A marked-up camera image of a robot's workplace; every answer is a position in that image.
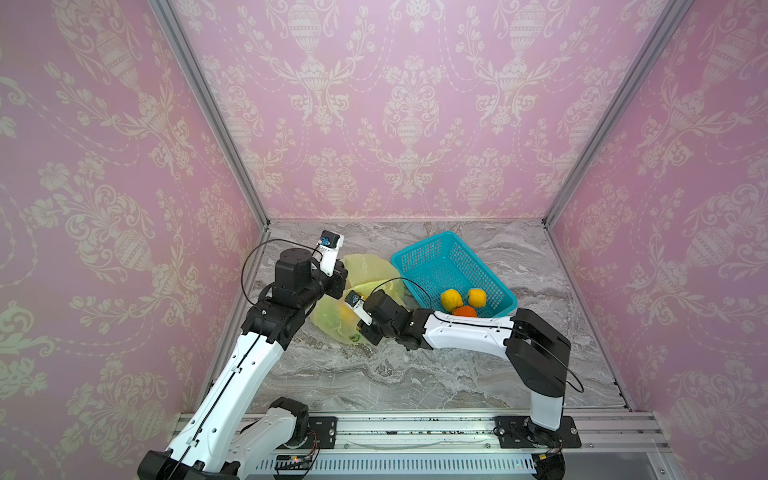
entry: pink wall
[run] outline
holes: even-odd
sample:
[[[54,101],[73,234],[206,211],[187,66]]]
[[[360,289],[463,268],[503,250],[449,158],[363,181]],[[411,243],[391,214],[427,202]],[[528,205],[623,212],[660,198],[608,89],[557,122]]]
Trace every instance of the pink wall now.
[[[768,3],[694,2],[554,227],[690,480],[768,454]]]
[[[666,2],[173,3],[286,219],[541,217]]]
[[[0,478],[133,478],[257,226],[146,2],[4,2],[0,74]]]

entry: lemon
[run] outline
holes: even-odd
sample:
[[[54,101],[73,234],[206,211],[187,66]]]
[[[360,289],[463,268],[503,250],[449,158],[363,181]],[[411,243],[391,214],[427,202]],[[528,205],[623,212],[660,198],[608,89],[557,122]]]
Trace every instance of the lemon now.
[[[440,296],[440,301],[442,302],[442,308],[444,308],[447,313],[450,313],[464,305],[462,295],[453,288],[443,292]]]
[[[475,308],[482,308],[488,302],[488,296],[485,295],[485,291],[479,288],[469,289],[467,295],[467,303]]]

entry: vent grille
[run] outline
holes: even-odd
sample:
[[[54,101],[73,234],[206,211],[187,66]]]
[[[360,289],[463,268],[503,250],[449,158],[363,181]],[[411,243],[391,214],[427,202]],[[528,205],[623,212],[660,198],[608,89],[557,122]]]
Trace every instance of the vent grille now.
[[[276,460],[275,455],[265,458],[254,473],[274,472],[275,467],[288,462]],[[361,475],[361,474],[499,474],[536,473],[530,454],[487,453],[487,454],[381,454],[359,453],[323,455],[320,453],[309,474]],[[303,471],[286,472],[280,475],[302,475]]]

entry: black cable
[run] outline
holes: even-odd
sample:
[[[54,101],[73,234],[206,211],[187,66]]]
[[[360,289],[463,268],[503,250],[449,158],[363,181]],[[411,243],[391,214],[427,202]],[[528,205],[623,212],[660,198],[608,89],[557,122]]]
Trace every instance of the black cable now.
[[[312,257],[310,259],[310,262],[312,262],[312,265],[315,266],[315,268],[317,269],[316,271],[319,272],[320,271],[320,262],[317,260],[317,258]]]
[[[557,454],[559,454],[560,452],[563,451],[563,439],[558,439],[558,440],[560,442],[560,444],[558,446],[555,446],[555,447],[550,446],[549,450],[546,451],[545,455],[547,457],[549,455],[557,455]]]
[[[442,319],[442,318],[440,318],[439,316],[436,316],[436,315],[435,315],[435,318],[436,318],[436,319],[438,319],[438,320],[440,320],[441,322],[445,322],[445,323],[455,323],[456,325],[466,325],[466,326],[483,326],[483,325],[475,325],[475,324],[473,324],[473,323],[449,322],[448,320]],[[527,338],[527,339],[531,340],[533,343],[535,343],[536,345],[538,345],[539,347],[541,347],[541,348],[542,348],[542,349],[543,349],[543,350],[544,350],[546,353],[549,353],[549,355],[550,355],[550,356],[551,356],[553,359],[557,360],[557,361],[560,363],[560,365],[563,365],[563,366],[565,367],[565,369],[566,369],[567,371],[569,371],[569,373],[570,373],[571,375],[573,375],[573,377],[576,379],[576,381],[578,382],[579,386],[581,387],[581,390],[577,389],[577,388],[574,386],[574,384],[573,384],[573,383],[571,383],[569,380],[567,380],[567,379],[566,379],[566,380],[565,380],[565,382],[566,382],[568,385],[570,385],[570,386],[571,386],[571,388],[572,388],[573,390],[576,390],[576,391],[577,391],[577,392],[579,392],[579,393],[584,393],[584,384],[583,384],[583,383],[581,383],[581,380],[578,378],[578,375],[576,375],[576,374],[574,373],[574,371],[573,371],[573,370],[571,370],[571,369],[570,369],[570,368],[569,368],[567,365],[565,365],[565,364],[562,362],[562,360],[560,360],[560,359],[559,359],[558,357],[556,357],[556,356],[555,356],[555,355],[554,355],[552,352],[550,352],[550,351],[549,351],[549,349],[548,349],[547,347],[543,346],[542,344],[540,344],[539,342],[537,342],[535,339],[532,339],[532,338],[531,338],[531,337],[530,337],[528,334],[526,334],[526,333],[523,333],[523,332],[521,332],[520,330],[514,330],[514,329],[511,329],[511,328],[509,328],[508,326],[489,326],[489,327],[487,327],[487,328],[489,328],[489,329],[504,329],[504,330],[511,330],[512,332],[515,332],[515,333],[519,333],[520,335],[524,336],[525,338]]]
[[[557,361],[560,363],[560,365],[563,365],[563,366],[565,367],[565,369],[566,369],[567,371],[569,371],[569,373],[570,373],[571,375],[573,375],[573,377],[576,379],[576,381],[578,382],[579,386],[581,387],[581,390],[579,390],[579,389],[577,389],[576,387],[574,387],[574,384],[573,384],[573,383],[571,383],[571,382],[570,382],[568,379],[566,379],[566,380],[565,380],[565,382],[566,382],[568,385],[570,385],[570,386],[571,386],[571,388],[572,388],[573,390],[576,390],[576,391],[577,391],[577,392],[579,392],[579,393],[584,393],[584,384],[583,384],[583,383],[581,383],[581,380],[578,378],[578,375],[576,375],[576,374],[574,373],[574,371],[573,371],[573,370],[571,370],[571,368],[570,368],[570,367],[568,367],[567,365],[565,365],[565,364],[562,362],[562,360],[560,360],[558,357],[554,356],[554,355],[552,354],[552,352],[550,352],[550,351],[549,351],[549,349],[548,349],[547,347],[543,346],[542,344],[540,344],[540,343],[539,343],[539,342],[537,342],[536,340],[532,339],[532,338],[531,338],[531,337],[530,337],[528,334],[526,334],[526,333],[523,333],[523,332],[521,332],[520,330],[515,330],[515,332],[517,332],[517,333],[519,333],[520,335],[523,335],[523,336],[524,336],[524,337],[526,337],[527,339],[531,340],[533,343],[535,343],[535,344],[536,344],[536,345],[538,345],[540,348],[544,349],[544,350],[545,350],[547,353],[549,353],[549,355],[550,355],[550,356],[551,356],[553,359],[557,360]]]
[[[563,472],[565,472],[565,455],[563,455],[563,452],[562,452],[562,451],[560,451],[560,452],[556,453],[555,455],[553,455],[553,456],[552,456],[552,458],[554,458],[554,457],[560,457],[560,463],[562,463],[562,464],[563,464]],[[550,476],[549,476],[549,472],[547,472],[546,470],[544,470],[544,473],[545,473],[547,476],[546,476],[546,477],[543,477],[543,478],[542,478],[542,480],[551,480],[551,479],[550,479]]]
[[[421,290],[424,293],[424,295],[426,295],[426,297],[429,299],[429,306],[432,307],[432,297],[427,293],[427,291],[424,290],[422,288],[422,286],[419,285],[418,283],[416,283],[415,281],[413,281],[413,280],[411,280],[409,278],[405,278],[404,276],[396,276],[395,278],[390,278],[389,280],[387,280],[385,282],[381,282],[375,289],[371,290],[371,293],[368,296],[373,295],[373,292],[377,291],[381,285],[384,285],[386,283],[392,282],[393,280],[406,280],[406,281],[409,281],[410,283],[413,283],[414,285],[416,285],[419,288],[419,290]]]
[[[259,338],[261,338],[261,333],[259,333],[259,335],[256,337],[256,341],[253,342],[253,345],[251,345],[248,348],[248,351],[245,353],[245,355],[243,355],[243,358],[240,359],[240,362],[237,364],[237,368],[240,368],[240,366],[243,364],[243,361],[245,361],[245,358],[248,357],[248,354],[250,354],[250,351],[259,342]],[[203,424],[205,424],[205,421],[208,420],[208,417],[210,416],[211,412],[214,410],[214,408],[216,408],[216,404],[219,402],[219,399],[224,394],[224,390],[227,389],[227,387],[229,386],[229,384],[232,381],[232,379],[234,378],[234,376],[235,376],[235,372],[232,372],[232,375],[230,375],[230,378],[227,379],[227,383],[224,384],[224,387],[221,389],[221,391],[219,392],[219,395],[214,400],[214,404],[210,406],[210,409],[208,410],[208,413],[205,414],[205,416],[203,417],[202,422],[200,422],[200,424],[197,426],[197,431],[194,433],[194,435],[192,437],[192,442],[190,442],[190,445],[187,447],[186,450],[184,450],[184,453],[181,454],[181,458],[179,458],[179,461],[176,463],[176,465],[174,465],[174,469],[170,471],[170,475],[168,475],[168,478],[173,478],[174,473],[176,473],[176,469],[179,468],[179,465],[181,465],[181,461],[184,460],[184,457],[187,456],[187,453],[192,448],[191,444],[194,443],[194,441],[197,438],[197,436],[203,431]]]
[[[257,335],[257,337],[256,337],[256,342],[258,342],[258,341],[259,341],[259,339],[261,338],[261,336],[263,335],[263,333],[264,333],[264,321],[262,321],[262,322],[261,322],[261,327],[259,328],[259,335]],[[252,426],[256,425],[256,424],[259,422],[259,420],[255,420],[255,421],[253,421],[253,422],[249,423],[248,425],[245,425],[245,426],[243,427],[243,429],[242,429],[242,430],[240,430],[240,434],[242,435],[242,434],[243,434],[243,432],[245,432],[246,430],[248,430],[248,429],[249,429],[249,428],[251,428]]]
[[[297,243],[297,242],[294,242],[292,240],[285,240],[283,238],[270,238],[269,240],[266,240],[266,241],[264,241],[262,243],[259,243],[258,245],[256,245],[253,248],[253,250],[250,251],[250,253],[248,253],[247,257],[245,257],[245,260],[243,261],[243,268],[240,269],[240,289],[243,291],[243,296],[245,296],[245,300],[248,300],[248,303],[250,303],[251,305],[256,305],[256,304],[251,301],[251,299],[248,297],[248,293],[245,291],[245,279],[243,278],[243,276],[245,275],[245,266],[248,264],[248,260],[250,259],[250,256],[253,255],[253,253],[256,252],[256,250],[258,250],[259,247],[262,247],[262,246],[267,245],[268,243],[272,243],[272,242],[292,243],[293,245],[298,245],[299,247],[304,247],[304,248],[312,250],[312,255],[313,256],[314,256],[315,253],[319,253],[320,254],[320,259],[321,260],[323,259],[323,252],[317,250],[317,247],[320,246],[319,243],[317,245],[315,245],[314,248],[308,247],[307,245],[302,245],[301,243]]]
[[[266,299],[266,295],[272,290],[272,287],[275,286],[275,283],[272,282],[269,285],[265,286],[263,290],[259,293],[259,301],[263,302],[264,299]]]
[[[310,309],[307,310],[307,312],[304,314],[304,316],[310,316],[310,314],[312,313],[312,311],[315,309],[316,306],[317,306],[317,302],[313,303]]]
[[[529,438],[528,438],[528,437],[526,437],[526,436],[520,435],[519,433],[517,433],[517,432],[516,432],[515,430],[513,430],[513,429],[509,429],[509,432],[510,432],[512,435],[514,435],[514,436],[516,436],[517,438],[519,438],[520,440],[522,440],[523,442],[530,442],[530,443],[534,443],[534,442],[532,442],[532,441],[531,441],[531,439],[529,439]]]
[[[315,442],[313,443],[312,451],[304,457],[304,459],[306,460],[307,456],[311,456],[314,453],[314,455],[312,455],[312,461],[310,463],[310,466],[307,467],[306,469],[293,468],[294,465],[291,465],[291,464],[284,465],[282,467],[275,467],[275,472],[276,472],[276,475],[274,475],[275,478],[279,478],[279,477],[295,478],[296,477],[295,475],[281,475],[280,472],[283,470],[288,470],[288,471],[304,470],[304,473],[300,477],[298,477],[298,480],[303,480],[304,477],[306,477],[306,474],[310,473],[310,470],[312,470],[312,467],[315,466],[315,461],[317,460],[317,456],[320,455],[320,448],[319,448],[320,440],[317,438],[317,432],[315,432],[314,430],[311,430],[311,433],[314,434]]]

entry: wire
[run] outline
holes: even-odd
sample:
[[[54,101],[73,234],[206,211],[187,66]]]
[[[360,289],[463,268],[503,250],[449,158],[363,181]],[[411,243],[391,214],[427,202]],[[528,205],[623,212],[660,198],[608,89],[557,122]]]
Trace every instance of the wire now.
[[[419,290],[421,290],[421,291],[424,293],[424,295],[426,296],[426,298],[428,298],[428,299],[429,299],[429,306],[430,306],[430,307],[432,306],[432,297],[431,297],[431,296],[430,296],[430,295],[427,293],[427,291],[426,291],[426,290],[424,290],[424,289],[422,288],[422,286],[421,286],[421,285],[419,285],[418,283],[416,283],[415,281],[413,281],[413,280],[411,280],[411,279],[409,279],[409,278],[405,278],[404,276],[396,276],[395,278],[390,278],[389,280],[387,280],[387,281],[385,281],[385,282],[381,282],[381,283],[380,283],[380,284],[379,284],[379,285],[378,285],[378,286],[377,286],[375,289],[371,290],[371,294],[370,294],[370,295],[368,295],[368,296],[371,296],[371,295],[373,295],[373,292],[377,291],[381,285],[384,285],[384,284],[386,284],[386,283],[392,282],[393,280],[406,280],[406,281],[409,281],[410,283],[413,283],[414,285],[416,285],[416,286],[419,288]]]
[[[560,442],[559,445],[557,445],[555,447],[550,446],[549,450],[547,450],[546,453],[545,453],[546,456],[557,455],[557,454],[559,454],[560,452],[563,451],[563,439],[557,439],[557,441]]]
[[[562,470],[563,470],[563,473],[565,473],[565,470],[566,470],[566,468],[565,468],[565,455],[563,455],[562,449],[561,449],[560,452],[557,452],[556,454],[552,455],[551,457],[552,458],[560,457],[560,463],[563,464],[563,469]],[[549,471],[546,470],[543,466],[541,467],[541,469],[542,469],[543,473],[545,473],[547,475],[545,477],[542,477],[541,480],[551,480],[551,478],[549,476]]]
[[[416,450],[416,449],[426,449],[428,447],[433,447],[435,445],[479,445],[481,443],[486,443],[487,440],[478,440],[476,442],[458,442],[453,440],[440,440],[439,442],[433,442],[433,443],[425,443],[424,445],[414,445],[414,446],[403,446],[403,445],[397,445],[393,447],[382,447],[380,445],[368,445],[365,443],[357,443],[353,442],[352,440],[345,440],[345,443],[349,443],[350,445],[357,445],[359,447],[363,447],[365,449],[370,450],[376,450],[376,451],[389,451],[389,450]]]
[[[259,332],[259,335],[256,337],[256,340],[248,348],[248,351],[245,352],[245,355],[243,355],[243,358],[240,359],[240,362],[237,364],[238,368],[240,368],[240,366],[243,364],[243,362],[245,361],[245,358],[248,357],[248,355],[250,354],[250,351],[254,348],[254,346],[256,346],[260,338],[261,338],[261,332]],[[181,458],[179,458],[179,461],[176,462],[176,465],[174,465],[174,469],[170,471],[170,475],[168,475],[168,478],[173,478],[174,473],[176,473],[176,469],[179,468],[179,465],[181,465],[181,461],[184,460],[184,457],[186,457],[187,453],[189,453],[190,449],[192,448],[191,444],[194,443],[197,436],[203,431],[203,425],[205,424],[205,421],[208,420],[208,417],[210,416],[214,408],[216,408],[216,404],[219,402],[219,399],[221,399],[221,396],[224,394],[224,390],[227,389],[227,387],[229,386],[234,376],[235,376],[235,372],[232,372],[232,374],[230,375],[230,378],[227,379],[227,383],[224,383],[224,387],[221,389],[221,391],[219,391],[219,395],[214,400],[213,405],[210,406],[208,413],[206,413],[205,416],[203,417],[202,422],[200,422],[200,424],[197,425],[197,430],[195,431],[195,434],[192,437],[192,441],[190,442],[187,449],[184,450],[184,453],[181,454]]]
[[[252,426],[256,425],[256,424],[259,422],[259,420],[253,420],[253,421],[252,421],[251,423],[249,423],[248,425],[245,425],[245,426],[244,426],[244,427],[243,427],[243,428],[240,430],[240,434],[242,434],[243,432],[245,432],[246,430],[248,430],[248,429],[249,429],[249,428],[251,428]]]
[[[445,323],[455,323],[456,325],[466,325],[466,326],[482,326],[482,325],[475,325],[475,324],[473,324],[473,323],[451,322],[451,321],[448,321],[448,320],[442,319],[442,318],[440,318],[439,316],[436,316],[436,315],[435,315],[435,318],[436,318],[436,319],[438,319],[438,320],[440,320],[441,322],[445,322]],[[573,370],[571,370],[571,369],[570,369],[570,368],[569,368],[567,365],[565,365],[565,364],[562,362],[562,360],[560,360],[558,357],[556,357],[556,356],[554,355],[554,353],[552,353],[552,352],[551,352],[551,351],[550,351],[550,350],[549,350],[547,347],[543,346],[542,344],[540,344],[539,342],[537,342],[535,339],[532,339],[532,338],[531,338],[531,337],[530,337],[528,334],[526,334],[526,333],[523,333],[523,332],[521,332],[520,330],[514,330],[514,329],[511,329],[511,328],[509,328],[508,326],[489,326],[489,327],[487,327],[487,328],[489,328],[489,329],[491,329],[491,328],[492,328],[492,329],[504,329],[504,330],[511,330],[512,332],[514,332],[514,333],[519,333],[520,335],[524,336],[525,338],[527,338],[527,339],[531,340],[533,343],[535,343],[535,344],[536,344],[536,345],[538,345],[540,348],[542,348],[542,349],[543,349],[543,350],[544,350],[546,353],[549,353],[549,356],[551,356],[553,359],[557,360],[557,361],[560,363],[560,365],[563,365],[563,366],[565,367],[565,369],[566,369],[567,371],[569,371],[569,373],[570,373],[571,375],[573,375],[573,377],[576,379],[576,381],[578,382],[579,386],[581,387],[581,390],[577,389],[577,388],[574,386],[574,384],[573,384],[573,383],[571,383],[569,380],[567,380],[567,379],[566,379],[566,380],[565,380],[565,382],[566,382],[568,385],[570,385],[570,386],[571,386],[571,388],[572,388],[573,390],[576,390],[576,391],[577,391],[577,392],[579,392],[579,393],[584,393],[584,384],[583,384],[583,383],[581,383],[581,380],[578,378],[578,375],[576,375],[576,374],[574,373],[574,371],[573,371]]]
[[[531,441],[531,439],[529,439],[528,437],[526,437],[526,436],[524,436],[524,435],[520,435],[520,434],[519,434],[519,433],[517,433],[517,432],[516,432],[514,429],[509,429],[509,432],[510,432],[512,435],[514,435],[514,436],[516,436],[517,438],[519,438],[520,440],[522,440],[523,442],[530,442],[530,443],[534,443],[534,444],[535,444],[535,442],[532,442],[532,441]]]
[[[245,296],[245,300],[248,300],[248,303],[250,303],[251,305],[256,305],[256,304],[251,301],[251,299],[248,297],[248,293],[245,291],[245,279],[243,278],[245,276],[245,266],[248,264],[248,260],[250,259],[250,256],[253,255],[256,252],[256,250],[259,249],[259,247],[262,247],[262,246],[267,245],[268,243],[272,243],[272,242],[286,242],[286,243],[291,243],[293,245],[298,245],[299,247],[304,247],[304,248],[312,250],[312,255],[313,256],[314,256],[315,253],[319,253],[320,254],[320,259],[321,260],[323,259],[323,252],[321,252],[321,251],[319,251],[317,249],[317,247],[320,246],[319,243],[317,245],[315,245],[314,248],[308,247],[307,245],[302,245],[301,243],[297,243],[297,242],[294,242],[292,240],[285,240],[284,238],[270,238],[269,240],[266,240],[266,241],[263,241],[262,243],[259,243],[258,245],[256,245],[253,248],[253,250],[250,251],[250,253],[248,253],[247,257],[245,257],[245,260],[243,261],[243,268],[240,269],[240,289],[243,291],[243,296]]]
[[[520,330],[515,330],[515,332],[516,332],[516,333],[519,333],[520,335],[523,335],[523,336],[524,336],[524,337],[526,337],[527,339],[531,340],[533,343],[535,343],[535,344],[536,344],[536,345],[538,345],[540,348],[544,349],[544,350],[545,350],[547,353],[549,353],[549,355],[550,355],[550,356],[551,356],[553,359],[557,360],[557,361],[560,363],[560,365],[563,365],[563,366],[565,367],[565,369],[566,369],[567,371],[569,371],[569,373],[570,373],[571,375],[573,375],[573,377],[576,379],[576,381],[578,382],[579,386],[581,387],[581,390],[577,389],[577,388],[574,386],[574,384],[573,384],[573,383],[571,383],[569,380],[567,380],[567,379],[566,379],[566,380],[565,380],[565,382],[566,382],[568,385],[570,385],[570,386],[571,386],[571,388],[572,388],[573,390],[576,390],[576,391],[577,391],[577,392],[579,392],[579,393],[584,393],[584,384],[583,384],[583,383],[581,383],[581,380],[578,378],[578,375],[576,375],[576,374],[574,373],[574,371],[573,371],[573,370],[571,370],[571,368],[570,368],[570,367],[568,367],[567,365],[565,365],[565,364],[562,362],[562,360],[560,360],[558,357],[554,356],[554,354],[552,354],[552,352],[550,352],[550,351],[549,351],[549,349],[548,349],[547,347],[543,346],[542,344],[540,344],[540,343],[539,343],[539,342],[537,342],[536,340],[532,339],[532,338],[531,338],[531,337],[530,337],[528,334],[526,334],[526,333],[523,333],[523,332],[521,332]]]
[[[315,309],[316,306],[317,306],[317,302],[313,303],[312,306],[310,307],[310,309],[306,311],[304,316],[310,316],[312,314],[312,311]]]
[[[275,286],[275,283],[272,282],[269,285],[265,286],[263,290],[259,293],[259,301],[263,302],[264,299],[266,299],[266,295],[272,290],[272,287]]]
[[[281,475],[280,472],[282,470],[289,470],[289,471],[304,470],[304,473],[298,478],[298,480],[302,480],[304,477],[306,477],[306,474],[310,473],[310,470],[312,470],[312,467],[315,466],[315,461],[317,460],[317,456],[320,455],[320,448],[319,448],[320,440],[317,438],[317,432],[315,432],[314,430],[310,430],[310,433],[315,437],[315,442],[312,445],[312,450],[310,450],[310,453],[305,455],[304,459],[301,461],[301,463],[303,463],[304,461],[306,461],[307,457],[310,457],[312,459],[312,461],[310,462],[310,466],[307,467],[306,469],[294,468],[295,465],[291,465],[291,464],[283,465],[281,467],[275,467],[275,472],[276,472],[276,475],[274,475],[275,478],[283,477],[283,476],[290,476],[291,478],[294,477],[294,475]]]

